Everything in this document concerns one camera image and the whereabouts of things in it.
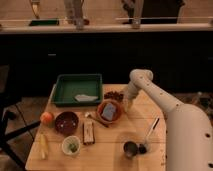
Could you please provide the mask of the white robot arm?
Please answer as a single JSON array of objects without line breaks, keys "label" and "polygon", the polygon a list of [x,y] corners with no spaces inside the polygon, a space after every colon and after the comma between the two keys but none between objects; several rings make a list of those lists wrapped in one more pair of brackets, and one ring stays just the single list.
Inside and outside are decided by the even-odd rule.
[{"label": "white robot arm", "polygon": [[151,70],[133,69],[129,78],[127,104],[143,90],[166,119],[166,171],[213,171],[213,127],[207,114],[154,84]]}]

